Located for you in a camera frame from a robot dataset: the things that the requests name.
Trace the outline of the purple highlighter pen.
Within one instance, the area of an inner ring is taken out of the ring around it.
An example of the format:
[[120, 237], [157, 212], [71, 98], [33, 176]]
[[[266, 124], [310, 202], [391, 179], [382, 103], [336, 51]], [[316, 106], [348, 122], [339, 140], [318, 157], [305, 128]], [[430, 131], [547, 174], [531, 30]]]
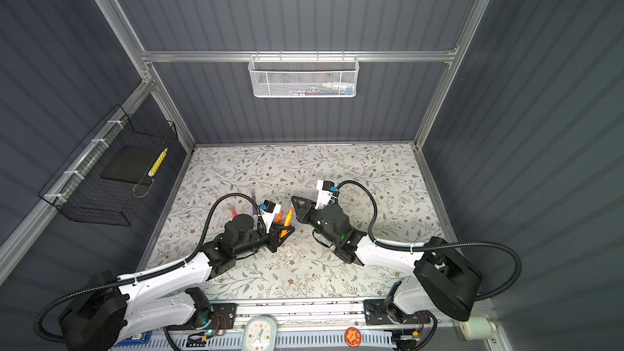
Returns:
[[253, 205], [253, 215], [256, 216], [258, 215], [258, 201], [257, 201], [257, 197], [256, 197], [256, 191], [252, 190], [250, 197], [252, 198], [254, 205]]

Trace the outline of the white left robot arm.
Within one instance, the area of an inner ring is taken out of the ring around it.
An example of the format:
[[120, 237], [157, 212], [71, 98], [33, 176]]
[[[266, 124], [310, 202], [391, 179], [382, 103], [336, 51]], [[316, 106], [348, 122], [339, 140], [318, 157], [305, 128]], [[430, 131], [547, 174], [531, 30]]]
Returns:
[[292, 226], [239, 214], [224, 232], [203, 244], [191, 259], [117, 277], [117, 285], [75, 297], [58, 323], [70, 350], [108, 350], [132, 336], [170, 326], [209, 329], [224, 326], [199, 284], [224, 274], [240, 258], [266, 247], [271, 252]]

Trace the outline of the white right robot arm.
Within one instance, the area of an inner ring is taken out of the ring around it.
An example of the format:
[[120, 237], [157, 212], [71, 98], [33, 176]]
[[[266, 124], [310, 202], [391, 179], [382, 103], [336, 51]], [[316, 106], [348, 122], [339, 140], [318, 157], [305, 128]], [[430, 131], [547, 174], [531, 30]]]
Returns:
[[291, 202], [297, 221], [309, 224], [331, 242], [334, 255], [344, 263], [382, 266], [408, 276], [394, 284], [386, 298], [391, 315], [412, 315], [435, 307], [458, 321], [470, 318], [483, 276], [457, 250], [440, 248], [444, 239], [432, 237], [421, 245], [425, 249], [432, 247], [432, 251], [418, 252], [418, 245], [390, 250], [353, 227], [336, 203], [318, 209], [310, 199], [293, 196]]

